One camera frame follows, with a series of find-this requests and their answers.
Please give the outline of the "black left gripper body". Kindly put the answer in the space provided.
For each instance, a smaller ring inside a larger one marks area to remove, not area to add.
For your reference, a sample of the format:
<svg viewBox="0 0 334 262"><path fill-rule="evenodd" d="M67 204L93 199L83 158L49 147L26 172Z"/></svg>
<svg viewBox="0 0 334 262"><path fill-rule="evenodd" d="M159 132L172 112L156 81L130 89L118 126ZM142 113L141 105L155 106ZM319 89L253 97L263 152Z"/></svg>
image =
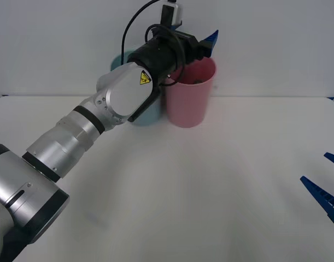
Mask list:
<svg viewBox="0 0 334 262"><path fill-rule="evenodd" d="M180 31L175 31L175 34L184 49L186 64L208 57L208 43L205 39L198 41L195 36Z"/></svg>

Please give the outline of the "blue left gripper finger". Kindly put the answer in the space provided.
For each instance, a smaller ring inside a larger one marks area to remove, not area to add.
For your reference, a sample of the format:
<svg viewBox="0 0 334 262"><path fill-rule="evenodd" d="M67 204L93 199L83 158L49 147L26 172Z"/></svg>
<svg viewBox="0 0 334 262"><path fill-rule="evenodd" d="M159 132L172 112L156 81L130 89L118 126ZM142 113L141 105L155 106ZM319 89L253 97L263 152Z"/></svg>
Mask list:
<svg viewBox="0 0 334 262"><path fill-rule="evenodd" d="M218 39L219 30L217 29L214 33L206 37L201 41L203 56L210 58Z"/></svg>

